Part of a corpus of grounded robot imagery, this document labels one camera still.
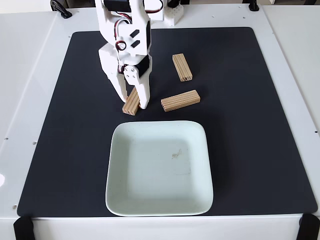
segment black clamp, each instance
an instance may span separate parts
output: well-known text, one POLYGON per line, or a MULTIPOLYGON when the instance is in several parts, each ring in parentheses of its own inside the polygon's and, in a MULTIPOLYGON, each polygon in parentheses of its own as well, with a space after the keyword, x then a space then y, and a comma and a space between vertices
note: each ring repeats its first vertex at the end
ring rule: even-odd
POLYGON ((303 214, 299 221, 299 231, 296 240, 317 240, 320 228, 320 220, 310 214, 303 214))
POLYGON ((72 16, 72 13, 67 11, 64 6, 62 6, 62 4, 58 2, 58 0, 50 0, 50 5, 52 11, 58 11, 59 13, 61 13, 61 17, 63 17, 64 19, 68 19, 72 16))
POLYGON ((252 12, 259 11, 257 0, 242 0, 243 4, 249 4, 249 9, 252 12))

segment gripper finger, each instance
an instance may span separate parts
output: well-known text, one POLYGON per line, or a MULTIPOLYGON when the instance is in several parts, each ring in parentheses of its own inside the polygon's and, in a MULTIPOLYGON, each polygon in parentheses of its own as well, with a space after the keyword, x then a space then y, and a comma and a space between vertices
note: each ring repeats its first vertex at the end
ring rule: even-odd
POLYGON ((108 79, 112 83, 116 93, 119 95, 121 100, 125 103, 128 98, 126 80, 124 76, 120 73, 107 74, 108 79))

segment wooden stick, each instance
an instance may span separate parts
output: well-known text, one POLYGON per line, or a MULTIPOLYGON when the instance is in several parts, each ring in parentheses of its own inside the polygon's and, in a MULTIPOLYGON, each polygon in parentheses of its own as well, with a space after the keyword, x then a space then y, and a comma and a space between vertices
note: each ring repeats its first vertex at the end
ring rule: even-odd
POLYGON ((200 96, 196 90, 161 99, 161 105, 165 112, 180 109, 199 102, 200 96))
POLYGON ((138 111, 139 104, 140 99, 138 96, 138 92, 136 90, 136 87, 134 87, 129 97, 127 98, 125 104, 122 107, 122 112, 124 112, 125 114, 135 116, 138 111))
POLYGON ((172 55, 172 60, 181 82, 192 80, 192 73, 183 53, 172 55))

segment white background wall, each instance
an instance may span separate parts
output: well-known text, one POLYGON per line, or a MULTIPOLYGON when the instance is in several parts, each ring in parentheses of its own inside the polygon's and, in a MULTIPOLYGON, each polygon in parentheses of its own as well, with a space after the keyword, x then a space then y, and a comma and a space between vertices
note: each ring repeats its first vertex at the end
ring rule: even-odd
POLYGON ((0 0, 0 14, 51 11, 50 0, 0 0))

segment cable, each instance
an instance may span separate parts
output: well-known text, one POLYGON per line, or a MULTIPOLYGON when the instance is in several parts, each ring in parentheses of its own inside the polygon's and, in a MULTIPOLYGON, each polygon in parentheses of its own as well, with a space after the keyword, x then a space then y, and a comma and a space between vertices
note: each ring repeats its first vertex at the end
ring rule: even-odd
POLYGON ((115 37, 115 40, 117 40, 117 36, 118 36, 118 26, 121 22, 125 21, 127 24, 131 24, 132 22, 130 22, 129 19, 127 18, 121 18, 119 20, 117 20, 114 24, 114 37, 115 37))
POLYGON ((126 18, 128 20, 130 20, 130 22, 132 23, 132 17, 130 17, 128 14, 124 13, 124 12, 115 12, 118 16, 126 18))
POLYGON ((162 0, 159 0, 159 1, 161 2, 161 7, 159 9, 156 9, 156 10, 145 10, 145 12, 147 14, 155 14, 155 13, 160 12, 164 8, 164 2, 162 0))

